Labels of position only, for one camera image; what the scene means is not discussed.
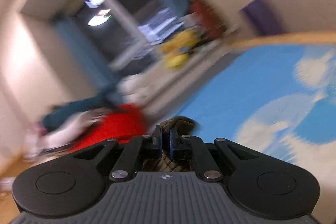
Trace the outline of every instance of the crosshair logo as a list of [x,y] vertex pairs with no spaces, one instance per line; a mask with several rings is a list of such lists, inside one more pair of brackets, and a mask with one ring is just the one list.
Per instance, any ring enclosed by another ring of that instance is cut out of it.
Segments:
[[164,180],[167,180],[167,179],[170,179],[171,176],[167,175],[167,174],[164,174],[164,175],[161,176],[161,178],[163,178]]

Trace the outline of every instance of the ceiling light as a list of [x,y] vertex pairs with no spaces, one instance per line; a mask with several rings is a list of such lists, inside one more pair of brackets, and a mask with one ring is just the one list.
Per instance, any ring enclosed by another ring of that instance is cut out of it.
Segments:
[[104,16],[104,15],[108,14],[109,11],[111,11],[111,9],[100,10],[100,11],[98,12],[98,15],[99,15],[99,16]]
[[90,19],[88,25],[89,26],[99,26],[102,25],[104,22],[108,21],[111,16],[94,16]]
[[86,5],[89,8],[98,8],[100,4],[102,4],[105,0],[87,0],[85,1]]

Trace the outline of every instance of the yellow toy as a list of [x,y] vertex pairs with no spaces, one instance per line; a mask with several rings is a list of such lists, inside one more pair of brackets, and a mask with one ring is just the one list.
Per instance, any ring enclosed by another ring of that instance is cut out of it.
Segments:
[[189,58],[187,53],[199,42],[193,30],[185,30],[174,35],[172,39],[160,46],[160,51],[165,54],[164,62],[167,68],[179,69]]

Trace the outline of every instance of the window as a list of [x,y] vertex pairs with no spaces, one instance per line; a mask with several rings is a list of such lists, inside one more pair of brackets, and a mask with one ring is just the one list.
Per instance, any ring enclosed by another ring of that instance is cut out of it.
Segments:
[[73,18],[121,76],[156,62],[156,45],[183,29],[183,22],[159,0],[86,0]]

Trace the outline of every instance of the cloud pattern rug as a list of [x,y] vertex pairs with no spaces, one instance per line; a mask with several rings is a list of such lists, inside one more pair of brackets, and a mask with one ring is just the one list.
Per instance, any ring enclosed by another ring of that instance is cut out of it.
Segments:
[[313,215],[336,220],[336,47],[248,50],[177,115],[199,122],[205,142],[228,138],[307,169],[321,186]]

